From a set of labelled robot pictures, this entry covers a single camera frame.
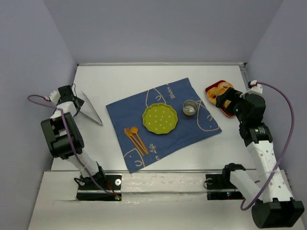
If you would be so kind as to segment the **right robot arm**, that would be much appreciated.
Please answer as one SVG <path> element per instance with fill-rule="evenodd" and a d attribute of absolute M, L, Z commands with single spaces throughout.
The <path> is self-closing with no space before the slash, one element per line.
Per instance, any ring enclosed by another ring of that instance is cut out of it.
<path fill-rule="evenodd" d="M 266 103 L 260 85 L 242 93 L 228 88 L 217 96 L 216 106 L 229 102 L 226 111 L 239 121 L 239 133 L 255 164 L 258 182 L 253 181 L 241 164 L 230 163 L 223 168 L 225 184 L 232 184 L 243 195 L 241 210 L 251 209 L 259 229 L 290 228 L 305 211 L 287 187 L 274 154 L 273 138 L 263 123 Z"/>

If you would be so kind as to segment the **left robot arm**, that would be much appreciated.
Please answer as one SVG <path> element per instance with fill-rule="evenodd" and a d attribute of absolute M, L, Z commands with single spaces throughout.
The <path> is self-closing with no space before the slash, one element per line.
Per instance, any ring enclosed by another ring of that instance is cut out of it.
<path fill-rule="evenodd" d="M 51 155 L 73 164 L 81 173 L 75 182 L 80 186 L 96 185 L 99 189 L 107 183 L 104 170 L 83 151 L 84 140 L 75 123 L 84 100 L 77 97 L 69 85 L 59 87 L 49 95 L 55 105 L 53 115 L 41 122 L 41 128 Z"/>

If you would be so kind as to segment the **metal serving tongs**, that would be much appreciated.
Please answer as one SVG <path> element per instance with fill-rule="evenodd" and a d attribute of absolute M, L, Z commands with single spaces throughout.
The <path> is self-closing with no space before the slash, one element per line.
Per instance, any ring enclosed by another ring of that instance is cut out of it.
<path fill-rule="evenodd" d="M 80 93 L 81 95 L 78 96 L 77 93 L 75 92 L 75 96 L 84 101 L 79 111 L 79 114 L 82 114 L 86 119 L 102 127 L 103 121 L 100 118 L 96 109 L 94 108 L 89 97 L 83 91 L 80 91 Z"/>

